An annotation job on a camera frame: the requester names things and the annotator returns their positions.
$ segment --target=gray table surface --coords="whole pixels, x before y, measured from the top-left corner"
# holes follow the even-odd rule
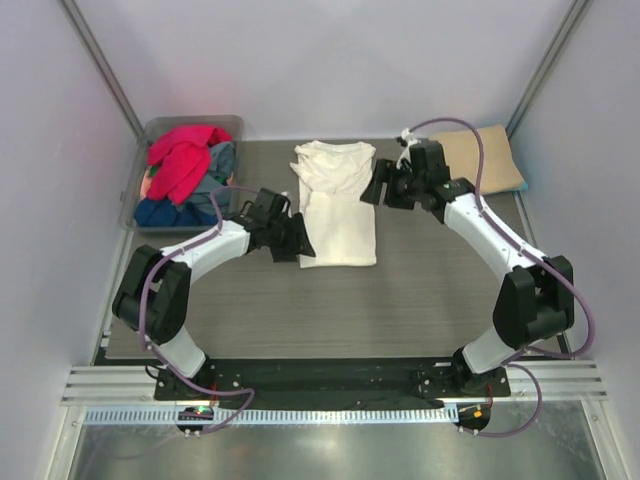
[[[369,142],[378,158],[397,158],[394,141]],[[297,199],[289,163],[300,143],[244,143],[237,183]],[[512,194],[488,202],[524,234]],[[131,251],[186,238],[138,233]],[[192,286],[187,328],[212,357],[292,358],[451,355],[490,327],[499,282],[457,234],[420,209],[379,207],[376,240],[374,267],[301,270],[272,263],[268,250],[227,262]],[[141,356],[137,336],[118,320],[107,356]]]

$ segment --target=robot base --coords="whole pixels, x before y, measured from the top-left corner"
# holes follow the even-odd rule
[[[503,368],[482,385],[461,386],[443,358],[210,360],[194,378],[212,390],[252,387],[249,408],[260,410],[412,410],[441,408],[447,398],[511,395]],[[158,401],[212,400],[161,371],[154,398]],[[243,397],[213,398],[235,409]]]

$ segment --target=beige towel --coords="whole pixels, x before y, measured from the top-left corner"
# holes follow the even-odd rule
[[[505,190],[518,190],[525,184],[524,178],[513,163],[507,133],[502,125],[479,128],[484,145],[484,170],[480,193],[490,194]],[[466,177],[475,185],[478,174],[478,143],[469,130],[429,135],[444,148],[451,178]]]

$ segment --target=ventilated strip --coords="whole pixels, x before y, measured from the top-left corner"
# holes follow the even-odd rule
[[[185,407],[92,407],[87,411],[84,425],[176,425],[193,424],[178,420]],[[233,410],[215,409],[213,423],[233,414]],[[305,412],[247,410],[233,421],[233,425],[362,425],[398,423],[450,423],[458,421],[456,405],[438,410],[343,411]]]

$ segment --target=pile of clothes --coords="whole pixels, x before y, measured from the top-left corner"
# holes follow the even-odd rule
[[[233,179],[236,154],[231,135],[220,127],[176,127],[149,148],[134,218],[141,227],[215,225],[209,195]],[[224,213],[229,190],[216,194]]]

